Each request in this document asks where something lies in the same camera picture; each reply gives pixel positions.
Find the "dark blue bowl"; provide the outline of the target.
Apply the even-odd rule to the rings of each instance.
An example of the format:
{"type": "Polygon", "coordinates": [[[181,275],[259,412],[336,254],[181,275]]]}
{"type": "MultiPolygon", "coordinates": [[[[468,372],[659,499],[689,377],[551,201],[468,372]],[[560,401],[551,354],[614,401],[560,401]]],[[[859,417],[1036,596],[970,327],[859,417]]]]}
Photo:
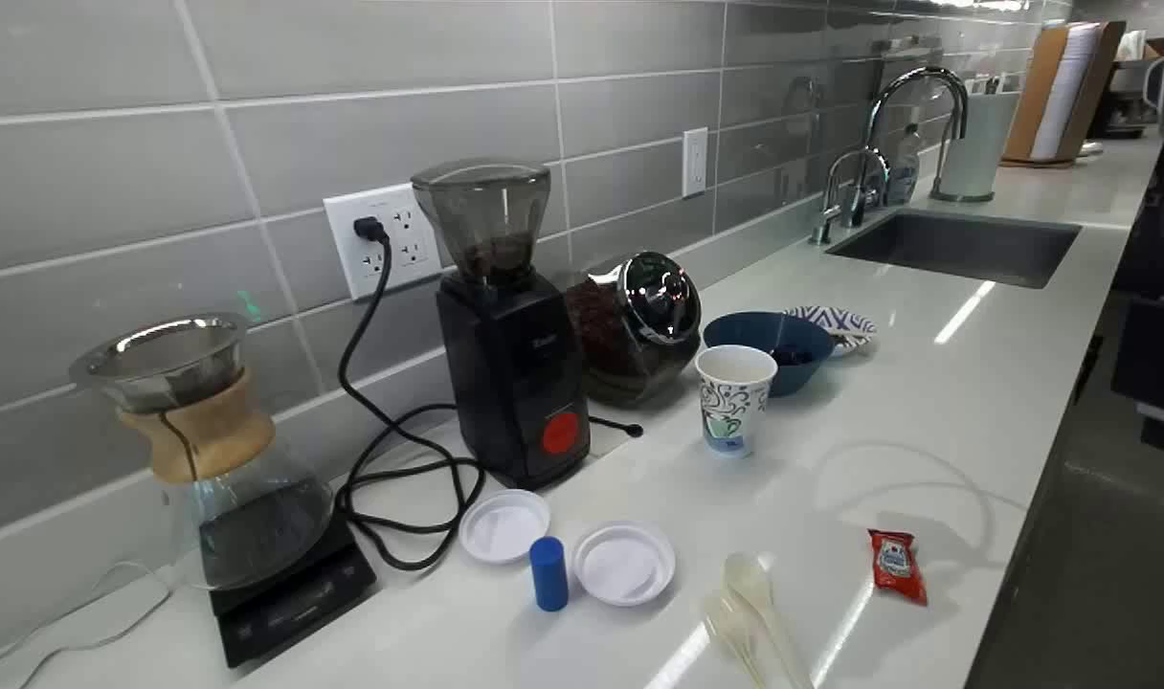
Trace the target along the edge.
{"type": "Polygon", "coordinates": [[[703,327],[708,343],[751,343],[779,359],[773,397],[798,395],[830,359],[836,342],[809,318],[738,312],[703,327]]]}

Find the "glass pour-over coffee carafe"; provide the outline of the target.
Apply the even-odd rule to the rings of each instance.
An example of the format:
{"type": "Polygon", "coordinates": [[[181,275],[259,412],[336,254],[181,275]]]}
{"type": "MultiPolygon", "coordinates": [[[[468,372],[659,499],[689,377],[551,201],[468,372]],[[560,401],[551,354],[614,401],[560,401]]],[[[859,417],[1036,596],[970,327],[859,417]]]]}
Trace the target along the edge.
{"type": "Polygon", "coordinates": [[[149,439],[149,470],[190,502],[209,590],[286,569],[328,523],[323,477],[277,448],[240,342],[235,315],[181,315],[120,332],[70,366],[149,439]]]}

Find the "white plastic spoon lower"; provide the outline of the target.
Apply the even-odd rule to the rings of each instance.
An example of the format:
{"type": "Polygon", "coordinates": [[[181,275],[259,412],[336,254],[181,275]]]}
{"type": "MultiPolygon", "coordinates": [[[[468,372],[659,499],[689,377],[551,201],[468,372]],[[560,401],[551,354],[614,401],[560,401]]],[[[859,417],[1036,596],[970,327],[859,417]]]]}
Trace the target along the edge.
{"type": "Polygon", "coordinates": [[[708,595],[699,622],[708,629],[711,646],[736,661],[756,689],[770,689],[765,669],[758,665],[758,634],[751,615],[738,609],[730,595],[708,595]]]}

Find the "white plastic lid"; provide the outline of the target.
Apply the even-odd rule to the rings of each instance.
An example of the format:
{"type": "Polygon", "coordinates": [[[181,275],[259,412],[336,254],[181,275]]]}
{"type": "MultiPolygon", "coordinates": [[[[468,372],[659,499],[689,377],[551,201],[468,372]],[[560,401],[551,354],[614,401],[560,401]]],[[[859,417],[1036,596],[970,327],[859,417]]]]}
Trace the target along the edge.
{"type": "Polygon", "coordinates": [[[458,530],[458,543],[477,564],[517,564],[551,530],[551,511],[539,493],[505,491],[481,499],[458,530]]]}
{"type": "Polygon", "coordinates": [[[610,520],[574,543],[574,577],[600,604],[652,604],[670,590],[674,574],[674,546],[652,523],[610,520]]]}

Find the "patterned paper cup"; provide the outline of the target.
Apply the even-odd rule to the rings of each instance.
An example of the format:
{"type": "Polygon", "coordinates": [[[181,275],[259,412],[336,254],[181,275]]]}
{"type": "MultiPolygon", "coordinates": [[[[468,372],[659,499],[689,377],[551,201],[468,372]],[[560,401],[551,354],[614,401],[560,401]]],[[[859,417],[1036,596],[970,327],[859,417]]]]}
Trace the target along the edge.
{"type": "Polygon", "coordinates": [[[726,460],[745,460],[756,451],[779,359],[751,343],[711,343],[697,356],[697,377],[703,448],[726,460]]]}

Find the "small blue cylinder cap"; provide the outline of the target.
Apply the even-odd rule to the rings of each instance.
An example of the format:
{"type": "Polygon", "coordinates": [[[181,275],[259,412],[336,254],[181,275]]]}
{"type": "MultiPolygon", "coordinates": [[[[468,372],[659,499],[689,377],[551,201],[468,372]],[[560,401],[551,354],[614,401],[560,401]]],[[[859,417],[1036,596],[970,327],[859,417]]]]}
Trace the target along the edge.
{"type": "Polygon", "coordinates": [[[569,600],[569,581],[568,581],[568,550],[555,535],[539,535],[527,546],[527,568],[534,568],[534,590],[537,604],[544,611],[560,611],[569,600]]]}

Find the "red ketchup packet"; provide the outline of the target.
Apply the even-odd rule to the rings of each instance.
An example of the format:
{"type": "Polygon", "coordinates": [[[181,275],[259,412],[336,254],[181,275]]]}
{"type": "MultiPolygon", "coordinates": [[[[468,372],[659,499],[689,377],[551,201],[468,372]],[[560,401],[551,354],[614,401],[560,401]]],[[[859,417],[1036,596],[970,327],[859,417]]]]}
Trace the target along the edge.
{"type": "Polygon", "coordinates": [[[902,600],[924,604],[925,600],[925,581],[924,581],[924,569],[915,564],[915,535],[872,530],[870,546],[872,546],[872,586],[881,595],[895,595],[902,600]]]}

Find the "black digital coffee scale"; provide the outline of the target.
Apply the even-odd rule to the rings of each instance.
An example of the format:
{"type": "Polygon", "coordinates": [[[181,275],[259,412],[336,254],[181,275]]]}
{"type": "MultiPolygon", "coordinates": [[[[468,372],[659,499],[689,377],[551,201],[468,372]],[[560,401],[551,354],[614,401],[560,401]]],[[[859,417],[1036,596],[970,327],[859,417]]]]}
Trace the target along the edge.
{"type": "Polygon", "coordinates": [[[226,665],[240,669],[281,654],[359,604],[377,586],[378,577],[347,523],[334,516],[323,539],[286,569],[209,596],[226,665]]]}

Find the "white plastic lid right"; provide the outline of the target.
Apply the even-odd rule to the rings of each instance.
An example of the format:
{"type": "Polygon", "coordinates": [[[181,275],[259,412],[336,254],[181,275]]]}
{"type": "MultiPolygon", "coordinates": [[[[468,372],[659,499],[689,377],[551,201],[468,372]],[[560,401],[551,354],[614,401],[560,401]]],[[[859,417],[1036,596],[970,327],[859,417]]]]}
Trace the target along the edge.
{"type": "Polygon", "coordinates": [[[652,523],[610,520],[574,543],[574,577],[600,604],[652,604],[670,590],[674,574],[674,546],[652,523]]]}

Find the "dark undermount sink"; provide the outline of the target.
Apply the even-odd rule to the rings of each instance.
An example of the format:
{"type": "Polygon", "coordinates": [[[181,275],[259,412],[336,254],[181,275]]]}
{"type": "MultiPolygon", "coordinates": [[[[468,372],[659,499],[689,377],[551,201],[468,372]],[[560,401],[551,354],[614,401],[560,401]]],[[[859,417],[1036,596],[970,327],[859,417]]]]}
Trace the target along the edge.
{"type": "Polygon", "coordinates": [[[895,212],[837,243],[836,257],[1042,291],[1075,239],[1073,221],[895,212]]]}

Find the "chrome kitchen faucet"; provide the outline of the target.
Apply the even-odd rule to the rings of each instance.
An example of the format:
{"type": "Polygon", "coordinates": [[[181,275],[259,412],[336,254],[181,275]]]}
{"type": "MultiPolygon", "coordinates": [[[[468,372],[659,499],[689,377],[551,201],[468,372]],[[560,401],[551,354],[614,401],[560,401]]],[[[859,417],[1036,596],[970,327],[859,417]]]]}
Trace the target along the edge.
{"type": "Polygon", "coordinates": [[[863,135],[870,152],[865,203],[902,208],[915,194],[936,101],[946,104],[941,137],[960,137],[970,129],[970,90],[941,67],[902,68],[872,95],[863,135]]]}

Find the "blue patterned plate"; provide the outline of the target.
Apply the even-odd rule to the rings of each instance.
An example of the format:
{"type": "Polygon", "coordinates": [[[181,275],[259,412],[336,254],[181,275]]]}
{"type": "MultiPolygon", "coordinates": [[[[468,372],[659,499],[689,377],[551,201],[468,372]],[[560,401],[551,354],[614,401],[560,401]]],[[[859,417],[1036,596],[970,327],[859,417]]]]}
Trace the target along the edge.
{"type": "Polygon", "coordinates": [[[821,327],[836,342],[836,359],[872,347],[872,327],[863,315],[837,308],[798,308],[798,318],[821,327]]]}

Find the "white plastic spoon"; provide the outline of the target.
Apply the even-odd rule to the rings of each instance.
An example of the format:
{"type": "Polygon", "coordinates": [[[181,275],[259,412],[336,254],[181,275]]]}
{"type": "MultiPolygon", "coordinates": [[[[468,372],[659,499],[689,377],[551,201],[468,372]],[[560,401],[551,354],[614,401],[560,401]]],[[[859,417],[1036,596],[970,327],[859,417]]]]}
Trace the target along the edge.
{"type": "Polygon", "coordinates": [[[751,615],[738,609],[730,595],[708,595],[699,622],[708,629],[711,646],[736,661],[756,689],[770,689],[765,669],[758,665],[758,634],[751,615]]]}
{"type": "Polygon", "coordinates": [[[793,689],[812,689],[809,665],[805,665],[798,645],[784,633],[784,615],[779,609],[773,577],[761,569],[761,564],[756,554],[736,550],[736,554],[725,559],[725,581],[765,629],[793,689]]]}

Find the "white wall light switch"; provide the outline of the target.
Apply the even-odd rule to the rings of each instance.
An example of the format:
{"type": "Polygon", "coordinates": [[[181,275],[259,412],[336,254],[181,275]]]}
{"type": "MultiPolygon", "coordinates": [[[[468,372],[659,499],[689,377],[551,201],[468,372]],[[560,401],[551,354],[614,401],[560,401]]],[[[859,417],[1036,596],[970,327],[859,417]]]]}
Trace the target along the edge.
{"type": "Polygon", "coordinates": [[[708,189],[708,128],[682,135],[682,201],[708,189]]]}

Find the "small chrome side tap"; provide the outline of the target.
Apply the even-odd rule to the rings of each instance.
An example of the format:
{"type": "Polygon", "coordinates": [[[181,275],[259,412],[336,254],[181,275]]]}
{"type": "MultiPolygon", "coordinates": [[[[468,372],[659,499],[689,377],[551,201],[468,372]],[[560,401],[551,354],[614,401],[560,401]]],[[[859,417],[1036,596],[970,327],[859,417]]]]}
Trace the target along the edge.
{"type": "Polygon", "coordinates": [[[814,246],[827,246],[837,226],[855,229],[870,212],[885,203],[891,170],[878,146],[859,146],[827,164],[814,246]]]}

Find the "black coffee grinder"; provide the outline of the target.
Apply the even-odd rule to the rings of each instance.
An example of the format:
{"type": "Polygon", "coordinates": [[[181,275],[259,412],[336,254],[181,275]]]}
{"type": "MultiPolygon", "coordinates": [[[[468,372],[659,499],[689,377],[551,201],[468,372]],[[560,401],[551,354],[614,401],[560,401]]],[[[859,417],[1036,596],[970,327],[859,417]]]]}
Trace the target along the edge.
{"type": "Polygon", "coordinates": [[[562,291],[534,268],[551,172],[534,162],[448,162],[414,175],[451,275],[435,312],[458,432],[505,486],[539,491],[590,451],[582,347],[562,291]]]}

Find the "white plastic spoon upper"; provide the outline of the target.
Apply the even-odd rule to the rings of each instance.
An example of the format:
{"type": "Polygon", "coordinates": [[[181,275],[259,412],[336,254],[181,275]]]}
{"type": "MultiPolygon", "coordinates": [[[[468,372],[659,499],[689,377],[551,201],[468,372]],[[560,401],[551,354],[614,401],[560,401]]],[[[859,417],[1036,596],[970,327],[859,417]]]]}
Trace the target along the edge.
{"type": "Polygon", "coordinates": [[[725,581],[765,629],[793,689],[812,689],[809,665],[805,665],[798,645],[784,633],[784,615],[779,609],[773,577],[761,569],[761,564],[756,554],[736,550],[736,554],[725,559],[725,581]]]}

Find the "white plastic lid left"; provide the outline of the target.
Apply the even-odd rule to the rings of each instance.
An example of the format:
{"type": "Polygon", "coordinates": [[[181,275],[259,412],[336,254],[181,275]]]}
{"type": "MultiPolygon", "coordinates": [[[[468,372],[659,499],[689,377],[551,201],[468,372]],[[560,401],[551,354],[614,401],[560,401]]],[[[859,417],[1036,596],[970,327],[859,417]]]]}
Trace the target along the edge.
{"type": "Polygon", "coordinates": [[[481,499],[458,530],[458,543],[477,564],[517,564],[551,530],[551,511],[539,493],[505,491],[481,499]]]}

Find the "white wall power outlet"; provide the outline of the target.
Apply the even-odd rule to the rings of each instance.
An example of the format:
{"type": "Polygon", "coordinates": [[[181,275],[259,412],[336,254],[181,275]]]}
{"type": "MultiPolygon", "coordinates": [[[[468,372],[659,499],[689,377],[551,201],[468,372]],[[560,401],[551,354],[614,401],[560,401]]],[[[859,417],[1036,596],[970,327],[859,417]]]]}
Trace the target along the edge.
{"type": "Polygon", "coordinates": [[[347,299],[377,287],[428,287],[439,280],[439,246],[411,184],[328,194],[323,203],[347,299]]]}

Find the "pale green canister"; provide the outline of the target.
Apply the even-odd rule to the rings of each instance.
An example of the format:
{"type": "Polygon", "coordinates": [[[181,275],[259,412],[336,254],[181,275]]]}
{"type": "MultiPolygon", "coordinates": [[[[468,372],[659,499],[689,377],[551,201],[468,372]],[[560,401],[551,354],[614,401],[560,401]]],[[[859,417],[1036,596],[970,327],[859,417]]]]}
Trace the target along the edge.
{"type": "Polygon", "coordinates": [[[989,203],[996,190],[996,170],[1016,119],[1016,95],[973,95],[965,135],[938,148],[936,201],[989,203]]]}

